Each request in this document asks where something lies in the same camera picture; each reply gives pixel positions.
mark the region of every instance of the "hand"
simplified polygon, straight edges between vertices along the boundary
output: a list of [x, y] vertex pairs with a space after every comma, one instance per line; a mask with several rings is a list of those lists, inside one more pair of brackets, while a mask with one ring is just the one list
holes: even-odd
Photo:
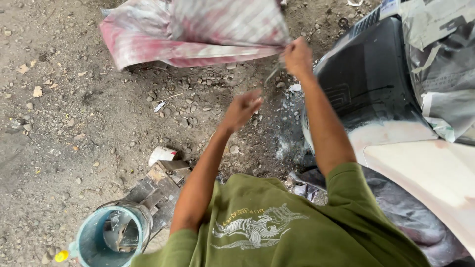
[[301, 80], [306, 75], [312, 75], [312, 50], [303, 37], [290, 43], [283, 53], [287, 71]]
[[256, 90], [235, 96], [224, 115], [221, 126], [232, 132], [244, 126], [252, 114], [258, 110], [262, 104], [263, 100], [259, 97], [260, 94], [261, 90]]

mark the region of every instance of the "yellow bottle cap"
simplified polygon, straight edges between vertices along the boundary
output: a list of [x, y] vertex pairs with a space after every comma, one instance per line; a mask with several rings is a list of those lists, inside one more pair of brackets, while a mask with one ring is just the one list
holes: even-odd
[[62, 250], [58, 252], [58, 254], [56, 254], [55, 260], [57, 262], [62, 262], [63, 260], [67, 259], [68, 256], [69, 256], [69, 252], [67, 250]]

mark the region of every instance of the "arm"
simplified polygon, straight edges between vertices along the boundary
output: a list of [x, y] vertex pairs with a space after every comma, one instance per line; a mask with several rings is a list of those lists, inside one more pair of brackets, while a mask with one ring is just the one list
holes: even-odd
[[325, 177], [336, 166], [356, 162], [350, 140], [332, 105], [312, 73], [312, 51], [300, 37], [284, 52], [289, 73], [300, 80], [305, 93], [310, 133], [315, 147], [315, 159]]
[[208, 208], [218, 167], [229, 137], [241, 128], [259, 109], [260, 91], [234, 97], [223, 121], [211, 137], [209, 145], [181, 189], [171, 221], [170, 235], [181, 229], [198, 232], [201, 219]]

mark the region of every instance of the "left hand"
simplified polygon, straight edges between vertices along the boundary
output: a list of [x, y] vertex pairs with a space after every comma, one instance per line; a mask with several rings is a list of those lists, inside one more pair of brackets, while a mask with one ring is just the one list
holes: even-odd
[[225, 129], [235, 132], [249, 121], [252, 114], [260, 108], [263, 99], [261, 90], [255, 90], [234, 97], [221, 123]]

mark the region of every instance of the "plastic wrapper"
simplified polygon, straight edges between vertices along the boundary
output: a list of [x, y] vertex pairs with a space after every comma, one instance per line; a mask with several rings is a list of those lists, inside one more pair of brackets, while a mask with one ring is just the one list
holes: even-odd
[[252, 60], [292, 40], [275, 0], [128, 0], [100, 25], [119, 70], [160, 60], [176, 67]]
[[[384, 214], [424, 252], [434, 267], [468, 256], [455, 235], [424, 204], [384, 175], [362, 166], [366, 182]], [[313, 169], [292, 177], [307, 190], [326, 190], [325, 177]]]
[[[444, 12], [449, 12], [450, 16], [442, 19], [449, 22], [442, 21], [440, 31], [421, 29], [419, 24], [427, 18], [416, 10], [422, 8], [425, 14], [431, 14], [430, 10], [436, 12], [438, 9], [430, 7], [443, 7], [447, 2], [452, 7]], [[474, 7], [475, 0], [453, 4], [447, 0], [434, 0], [413, 10], [401, 9], [415, 97], [425, 119], [449, 142], [475, 144], [475, 23], [473, 20], [466, 22], [472, 18]], [[440, 39], [426, 46], [414, 44], [414, 36], [422, 30], [425, 30], [425, 40]]]

